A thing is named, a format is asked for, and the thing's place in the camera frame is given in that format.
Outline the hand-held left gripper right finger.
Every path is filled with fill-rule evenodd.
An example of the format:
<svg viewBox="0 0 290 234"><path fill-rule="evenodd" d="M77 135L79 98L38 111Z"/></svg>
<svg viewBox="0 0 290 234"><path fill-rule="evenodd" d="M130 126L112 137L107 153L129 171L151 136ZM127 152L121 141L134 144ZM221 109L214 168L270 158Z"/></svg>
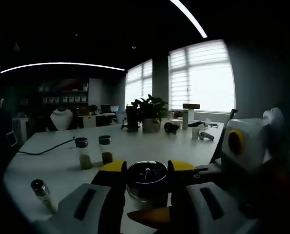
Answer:
<svg viewBox="0 0 290 234"><path fill-rule="evenodd" d="M174 229L190 234L257 234L262 221L224 190L224 178L200 178L190 163L167 163Z"/></svg>

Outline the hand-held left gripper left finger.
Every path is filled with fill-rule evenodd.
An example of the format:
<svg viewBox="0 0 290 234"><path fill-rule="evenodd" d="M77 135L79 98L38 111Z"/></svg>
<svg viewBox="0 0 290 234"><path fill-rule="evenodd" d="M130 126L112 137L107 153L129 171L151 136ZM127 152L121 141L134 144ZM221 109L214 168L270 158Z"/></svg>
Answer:
<svg viewBox="0 0 290 234"><path fill-rule="evenodd" d="M119 234L125 206L126 161L102 166L91 183L84 183L58 204L57 212L36 221L39 234Z"/></svg>

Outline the person's right hand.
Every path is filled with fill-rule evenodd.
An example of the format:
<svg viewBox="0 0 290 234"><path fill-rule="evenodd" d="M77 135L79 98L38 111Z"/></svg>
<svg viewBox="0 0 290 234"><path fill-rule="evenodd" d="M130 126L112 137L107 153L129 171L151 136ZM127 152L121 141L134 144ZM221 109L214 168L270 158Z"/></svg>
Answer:
<svg viewBox="0 0 290 234"><path fill-rule="evenodd" d="M267 210L290 211L290 172L285 164L273 159L263 163L258 171L257 191Z"/></svg>

